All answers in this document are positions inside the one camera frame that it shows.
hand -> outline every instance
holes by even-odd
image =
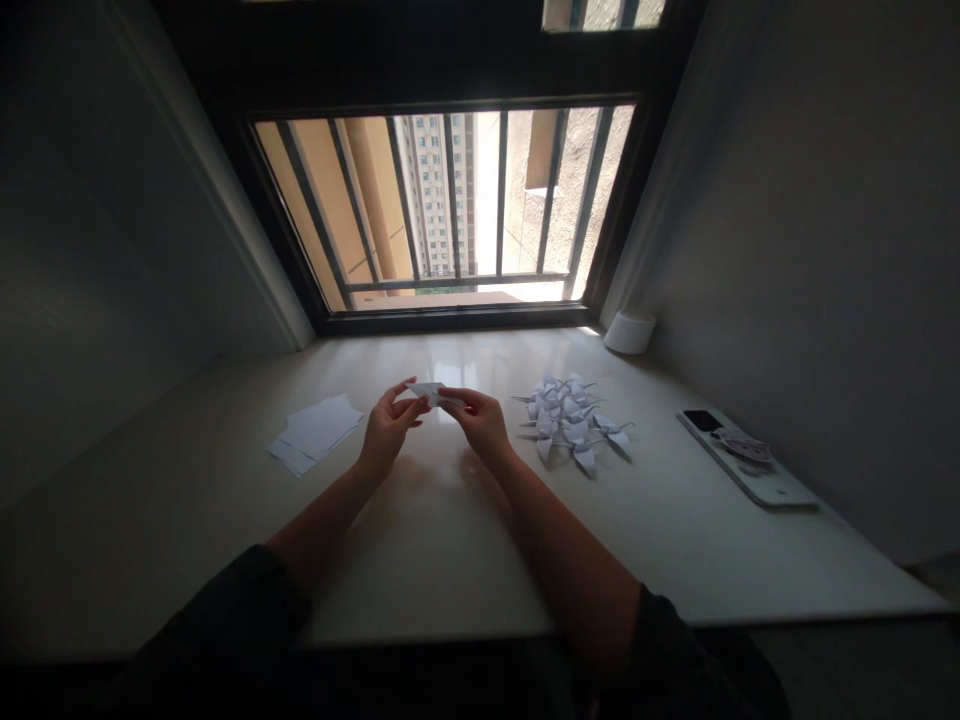
[[[440,407],[460,423],[470,447],[488,469],[492,469],[491,464],[513,457],[515,453],[507,439],[503,411],[496,399],[468,388],[443,387],[439,392],[444,397],[467,403],[467,407],[462,408],[454,403],[441,401]]]
[[[393,467],[407,430],[423,424],[417,418],[430,412],[427,398],[397,399],[397,395],[407,389],[408,382],[416,381],[410,377],[387,390],[370,411],[367,421],[367,434],[363,438],[363,449],[355,467],[365,474],[372,474],[382,480]]]

apartment building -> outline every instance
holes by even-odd
[[[443,115],[408,115],[395,119],[404,153],[410,232],[413,234],[420,274],[453,275],[456,268],[454,238],[459,243],[461,275],[475,275],[476,132],[473,113],[450,115],[448,163]],[[453,182],[449,168],[453,167]]]

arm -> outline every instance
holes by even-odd
[[[390,388],[370,411],[353,467],[265,546],[251,547],[208,582],[141,648],[99,698],[99,710],[257,699],[309,618],[309,593],[334,546],[389,474],[407,430],[429,411],[419,399],[394,402],[404,389]]]
[[[467,403],[443,409],[503,490],[560,628],[594,672],[619,673],[630,659],[640,583],[517,456],[495,399],[468,389],[440,393]]]

metal railing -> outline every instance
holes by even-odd
[[[304,166],[301,148],[297,142],[296,133],[293,131],[292,122],[278,122],[280,136],[283,141],[284,149],[290,159],[294,175],[306,201],[310,218],[316,228],[320,239],[321,247],[330,263],[334,282],[343,298],[344,306],[347,310],[353,310],[354,303],[351,297],[352,293],[369,292],[377,290],[404,290],[421,288],[441,288],[441,287],[470,287],[477,285],[507,285],[513,283],[533,283],[533,282],[563,282],[563,299],[570,300],[573,297],[573,290],[576,284],[579,265],[583,254],[583,247],[586,240],[587,228],[590,221],[590,215],[593,209],[593,201],[596,196],[597,184],[600,179],[600,169],[603,165],[603,156],[607,146],[607,139],[610,135],[611,123],[613,120],[613,106],[601,107],[597,116],[596,128],[593,133],[592,147],[587,164],[587,170],[583,183],[583,190],[580,196],[580,204],[577,212],[577,221],[574,229],[573,242],[570,253],[567,258],[567,270],[565,272],[545,272],[544,263],[546,259],[547,241],[550,232],[550,220],[553,210],[554,193],[560,176],[560,165],[563,155],[563,146],[566,139],[567,119],[569,110],[557,110],[557,120],[554,127],[553,143],[550,157],[550,168],[546,194],[544,199],[543,223],[540,231],[540,245],[537,252],[536,272],[533,273],[505,273],[503,272],[503,233],[505,225],[505,195],[506,195],[506,171],[507,171],[507,137],[508,120],[507,111],[500,112],[500,148],[498,159],[498,187],[497,187],[497,261],[495,275],[469,275],[464,274],[464,261],[461,258],[460,227],[457,222],[456,212],[456,177],[454,168],[454,154],[452,144],[451,116],[444,114],[443,129],[444,143],[446,151],[446,175],[447,175],[447,197],[450,208],[449,229],[451,233],[451,248],[453,252],[454,274],[450,276],[423,277],[420,272],[420,264],[417,259],[416,245],[414,240],[413,226],[411,224],[410,208],[408,207],[408,194],[406,189],[406,178],[402,165],[402,149],[400,148],[395,121],[393,116],[386,117],[387,128],[390,139],[390,149],[394,169],[396,172],[397,187],[400,192],[400,204],[403,211],[404,231],[407,237],[407,250],[410,254],[410,266],[413,271],[411,279],[390,279],[381,278],[377,270],[377,264],[374,262],[376,254],[370,241],[370,231],[366,227],[363,213],[360,210],[361,204],[358,201],[360,197],[357,188],[357,181],[354,172],[347,161],[344,152],[344,143],[341,136],[342,121],[329,119],[330,134],[333,137],[334,148],[336,149],[337,159],[340,163],[340,170],[343,173],[344,183],[347,193],[350,196],[350,204],[353,210],[354,219],[357,223],[357,231],[363,243],[364,255],[370,268],[370,282],[348,282],[345,276],[344,267],[341,258],[337,253],[333,243],[328,224],[324,218],[321,203],[313,186],[310,174]]]

glossy desk surface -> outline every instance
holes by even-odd
[[[346,392],[367,410],[416,374],[500,399],[544,371],[597,381],[604,413],[636,423],[635,458],[597,448],[597,477],[562,450],[550,488],[637,577],[696,625],[931,612],[946,603],[829,509],[771,513],[743,495],[674,418],[703,406],[586,329],[319,341],[297,355],[221,360],[0,515],[7,653],[132,653],[221,567],[267,539],[353,462],[366,421],[303,478],[264,450],[288,413]],[[535,635],[547,610],[459,426],[434,411],[341,547],[304,642]]]

